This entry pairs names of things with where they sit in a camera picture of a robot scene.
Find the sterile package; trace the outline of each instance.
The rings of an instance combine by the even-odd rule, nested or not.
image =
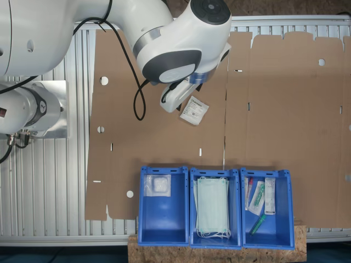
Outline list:
[[[199,125],[208,108],[206,104],[191,96],[180,117],[193,125]]]
[[[198,236],[229,238],[228,180],[226,178],[200,178],[194,185],[197,185],[194,187],[194,195]]]
[[[248,180],[248,177],[245,177],[245,210],[248,210],[248,201],[250,198],[251,190],[252,190],[253,178]]]
[[[260,216],[264,204],[264,182],[258,181],[248,210]]]
[[[264,213],[275,215],[275,178],[265,179]]]
[[[171,175],[148,174],[144,180],[145,196],[171,196]]]

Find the green syringe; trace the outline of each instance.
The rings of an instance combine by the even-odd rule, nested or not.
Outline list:
[[[254,200],[254,206],[257,207],[261,201],[261,198],[263,196],[263,193],[264,193],[264,184],[261,184],[260,188],[259,188],[259,191],[258,191],[258,194],[257,194],[257,197],[256,199]]]
[[[259,229],[259,227],[261,226],[261,224],[264,222],[266,218],[266,215],[262,215],[259,220],[256,222],[256,224],[254,225],[254,227],[252,228],[252,230],[250,231],[250,234],[253,235],[257,232],[257,230]]]

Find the metal plate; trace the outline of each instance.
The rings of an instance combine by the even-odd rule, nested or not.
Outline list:
[[[37,79],[68,82],[68,138],[31,140],[0,166],[0,245],[126,245],[128,235],[135,234],[135,220],[84,220],[95,31],[99,29],[95,24],[84,25],[61,64]],[[250,31],[253,37],[305,31],[314,38],[343,39],[351,35],[351,21],[348,16],[246,16],[233,18],[231,30]],[[5,150],[6,142],[0,141],[0,156]],[[351,229],[308,230],[307,242],[351,240]]]

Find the black cable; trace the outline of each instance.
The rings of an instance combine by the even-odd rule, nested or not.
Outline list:
[[[87,18],[87,19],[84,19],[82,22],[80,22],[80,24],[75,28],[74,32],[73,32],[73,35],[79,30],[79,28],[81,28],[86,22],[90,22],[90,21],[93,21],[93,20],[98,20],[98,21],[102,21],[103,19],[102,18]],[[135,104],[133,104],[133,107],[134,107],[134,114],[136,116],[136,118],[139,120],[139,121],[142,121],[145,117],[145,114],[146,114],[146,102],[145,102],[145,98],[144,98],[144,94],[143,94],[143,91],[141,90],[141,86],[140,86],[140,83],[139,83],[139,80],[138,80],[138,77],[137,77],[137,74],[134,70],[134,67],[132,65],[132,62],[131,60],[129,59],[129,56],[127,54],[127,51],[124,47],[124,44],[122,42],[122,39],[120,37],[120,34],[118,34],[117,30],[115,29],[115,27],[109,23],[108,21],[105,21],[105,23],[114,31],[114,33],[116,34],[117,38],[118,38],[118,41],[120,42],[120,45],[122,47],[122,50],[123,50],[123,53],[128,61],[128,64],[129,66],[131,67],[131,70],[133,72],[133,75],[134,75],[134,78],[135,78],[135,81],[137,83],[137,86],[138,86],[138,91],[137,91],[137,94],[136,96],[140,93],[140,96],[141,96],[141,99],[143,100],[143,115],[141,118],[139,118],[138,114],[137,114],[137,111],[135,109]]]
[[[25,147],[27,147],[28,145],[24,145],[24,146],[20,146],[18,144],[16,144],[16,147],[19,148],[19,149],[24,149]]]
[[[166,103],[166,96],[167,96],[167,94],[169,93],[171,91],[171,89],[168,89],[165,93],[164,93],[164,95],[162,96],[162,99],[161,99],[161,102],[162,103]]]
[[[25,85],[25,84],[27,84],[28,82],[32,81],[32,80],[35,79],[36,77],[38,77],[38,76],[30,77],[30,78],[26,79],[25,81],[22,81],[22,82],[20,82],[20,83],[17,83],[16,85],[13,85],[12,87],[9,87],[9,88],[0,90],[0,95],[1,95],[1,94],[4,94],[4,93],[6,93],[6,92],[10,92],[11,90],[14,90],[14,89],[16,89],[16,88],[19,88],[20,86]]]
[[[24,145],[21,146],[21,145],[16,144],[16,147],[19,148],[19,149],[24,149],[25,147],[27,147],[28,144],[29,144],[29,138],[30,138],[30,136],[26,134],[24,136]]]
[[[106,22],[106,20],[108,19],[110,12],[111,12],[111,8],[112,8],[112,0],[110,0],[109,6],[107,8],[106,14],[104,16],[104,18],[102,19],[102,21],[100,21],[99,23],[97,23],[98,25],[103,24],[104,22]]]
[[[145,103],[145,98],[144,96],[141,96],[141,99],[143,100],[143,115],[141,118],[139,118],[138,114],[137,114],[137,108],[135,106],[135,103],[137,102],[137,97],[138,97],[138,94],[140,93],[141,89],[143,87],[145,87],[150,81],[148,81],[147,79],[143,82],[143,84],[140,86],[140,89],[138,89],[137,93],[135,94],[135,97],[134,97],[134,102],[133,102],[133,109],[134,109],[134,114],[136,116],[136,118],[139,120],[139,121],[142,121],[145,117],[145,113],[146,113],[146,103]]]
[[[3,163],[3,162],[5,162],[5,160],[10,156],[10,153],[11,153],[11,151],[12,151],[12,148],[13,148],[13,146],[12,146],[12,145],[9,145],[9,147],[8,147],[8,149],[7,149],[7,152],[5,153],[4,157],[2,157],[2,158],[0,159],[0,164]]]
[[[179,84],[181,84],[181,82],[183,82],[183,79],[180,79],[180,80],[178,80],[178,81],[176,81],[176,82],[173,82],[173,83],[169,86],[168,90],[167,90],[167,91],[164,93],[164,95],[162,96],[162,99],[161,99],[161,102],[162,102],[162,103],[166,103],[166,96],[167,96],[167,94],[168,94],[171,90],[175,89]]]

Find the white label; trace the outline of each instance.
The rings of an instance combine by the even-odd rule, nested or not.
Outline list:
[[[44,113],[46,111],[46,104],[44,101],[40,102],[40,112]]]
[[[206,104],[191,96],[180,117],[193,125],[199,125],[207,110],[208,106]]]
[[[275,215],[275,178],[265,179],[265,205],[266,215]]]

